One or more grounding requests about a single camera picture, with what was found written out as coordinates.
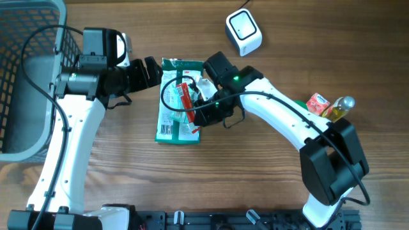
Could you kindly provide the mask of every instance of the wood grain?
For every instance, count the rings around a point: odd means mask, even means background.
[[[371,168],[364,183],[372,205],[364,229],[409,224],[409,3],[406,1],[254,1],[249,8],[263,44],[238,57],[224,21],[242,1],[69,4],[68,24],[109,27],[132,39],[134,58],[205,60],[221,50],[239,68],[251,65],[294,100],[315,92],[334,102],[355,97],[356,126]],[[105,203],[138,210],[301,208],[308,191],[298,153],[259,118],[231,130],[205,128],[201,144],[155,143],[158,87],[130,95],[130,107],[105,115],[86,178],[87,210]],[[235,116],[229,119],[234,122]],[[0,164],[0,229],[23,209],[42,170]],[[353,197],[363,199],[358,189]]]

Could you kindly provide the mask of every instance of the black bracket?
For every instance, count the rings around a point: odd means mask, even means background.
[[[59,214],[68,214],[68,212],[70,211],[70,208],[67,206],[60,206],[58,208],[58,213]]]
[[[369,172],[364,151],[351,123],[343,118],[328,123],[324,135],[343,152],[360,179]],[[319,202],[333,205],[357,182],[339,153],[327,153],[328,143],[321,136],[314,140],[307,139],[305,143],[300,149],[302,181]]]
[[[47,193],[48,193],[49,191],[45,191],[44,192],[44,197],[46,197],[47,196]],[[51,193],[51,197],[55,197],[56,196],[56,191],[52,191],[52,193]]]
[[[218,89],[218,92],[207,101],[198,100],[195,107],[206,105],[226,97],[229,98],[215,103],[214,106],[207,106],[197,111],[194,124],[206,127],[223,121],[225,128],[231,128],[233,125],[243,121],[245,113],[240,98],[239,96],[231,97],[231,95],[244,92],[248,84],[256,79],[262,79],[264,77],[263,74],[251,66],[246,66],[238,71],[237,67],[233,66],[220,51],[212,57],[209,57],[209,59],[203,63],[203,68]],[[241,108],[243,119],[231,126],[226,126],[225,118],[233,115],[233,109],[236,106]]]
[[[228,224],[228,218],[225,215],[212,215],[210,218],[210,230],[235,230]]]
[[[12,210],[8,216],[9,230],[32,229],[39,211]],[[85,217],[78,214],[45,212],[38,229],[41,230],[102,230],[102,223],[98,217]]]
[[[157,86],[162,80],[162,68],[153,57],[145,58],[146,68],[141,59],[135,59],[126,68],[129,76],[129,87],[125,93],[132,93]]]

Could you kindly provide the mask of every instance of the basket mesh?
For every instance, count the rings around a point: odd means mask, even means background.
[[[36,29],[58,24],[59,12],[55,8],[2,9],[0,2],[0,153],[6,136],[10,107],[14,106],[13,84],[20,64],[20,53],[26,38]],[[54,55],[57,28],[48,29],[31,39],[24,58],[28,56]],[[61,66],[72,66],[80,53],[77,43],[69,31],[63,35]]]

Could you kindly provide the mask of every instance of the white square device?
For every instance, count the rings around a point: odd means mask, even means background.
[[[240,9],[226,19],[226,34],[241,56],[261,45],[261,31],[247,9]]]

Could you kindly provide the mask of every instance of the plastic basket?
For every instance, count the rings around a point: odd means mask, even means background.
[[[0,161],[44,162],[52,133],[52,104],[21,76],[20,52],[26,38],[45,25],[66,24],[62,0],[0,0]],[[29,77],[54,97],[62,66],[72,66],[80,52],[71,33],[46,30],[27,46]]]

